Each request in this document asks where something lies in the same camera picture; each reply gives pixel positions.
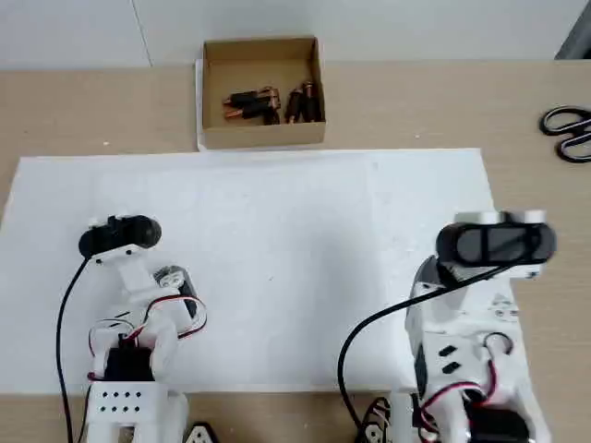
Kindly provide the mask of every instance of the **cardboard box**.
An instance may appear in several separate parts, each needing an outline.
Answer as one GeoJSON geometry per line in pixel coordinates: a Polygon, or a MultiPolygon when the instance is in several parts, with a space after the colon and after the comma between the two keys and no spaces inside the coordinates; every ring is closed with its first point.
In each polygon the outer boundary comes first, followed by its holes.
{"type": "Polygon", "coordinates": [[[315,37],[205,42],[203,45],[202,134],[208,149],[320,143],[326,114],[315,37]],[[303,81],[318,88],[321,122],[284,122],[289,93],[303,81]],[[262,118],[224,118],[223,100],[233,92],[273,86],[280,92],[280,125],[265,126],[262,118]]]}

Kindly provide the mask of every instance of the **scissors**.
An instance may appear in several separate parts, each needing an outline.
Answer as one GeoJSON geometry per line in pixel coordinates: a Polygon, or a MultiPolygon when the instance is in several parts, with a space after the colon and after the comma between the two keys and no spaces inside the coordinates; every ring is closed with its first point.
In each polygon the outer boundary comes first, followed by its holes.
{"type": "Polygon", "coordinates": [[[587,163],[591,162],[591,152],[586,155],[576,155],[571,148],[583,145],[591,140],[591,111],[578,106],[559,106],[550,109],[539,119],[539,130],[547,136],[562,136],[570,134],[556,144],[556,154],[566,162],[587,163]],[[561,126],[550,126],[549,121],[559,114],[569,114],[574,121],[561,126]]]}

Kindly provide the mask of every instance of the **wooden desk surface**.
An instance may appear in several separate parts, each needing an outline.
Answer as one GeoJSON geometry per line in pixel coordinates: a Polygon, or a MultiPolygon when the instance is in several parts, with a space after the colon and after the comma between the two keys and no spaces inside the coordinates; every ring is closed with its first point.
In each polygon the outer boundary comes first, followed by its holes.
{"type": "MultiPolygon", "coordinates": [[[[539,280],[514,288],[554,441],[585,438],[591,165],[559,161],[556,140],[538,133],[537,119],[553,105],[591,104],[591,63],[327,63],[324,81],[325,148],[480,147],[498,208],[548,210],[558,254],[539,280]]],[[[194,150],[193,101],[190,67],[0,73],[0,205],[21,155],[194,150]]],[[[333,394],[207,394],[191,402],[192,417],[213,422],[222,441],[352,441],[333,394]]],[[[63,442],[62,419],[57,397],[0,397],[5,443],[63,442]]]]}

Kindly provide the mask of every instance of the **white foam board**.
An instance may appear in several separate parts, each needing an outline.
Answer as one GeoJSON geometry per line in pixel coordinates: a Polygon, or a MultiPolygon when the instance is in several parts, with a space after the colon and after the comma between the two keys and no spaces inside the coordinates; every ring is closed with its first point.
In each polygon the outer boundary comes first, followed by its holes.
{"type": "MultiPolygon", "coordinates": [[[[478,150],[216,152],[22,159],[0,230],[0,392],[58,391],[54,326],[91,219],[142,213],[163,227],[150,268],[186,267],[209,309],[183,341],[180,389],[336,389],[351,328],[404,300],[439,229],[491,210],[478,150]]],[[[90,368],[86,334],[119,297],[89,265],[66,310],[66,380],[90,368]]],[[[352,389],[412,387],[404,313],[362,333],[352,389]]]]}

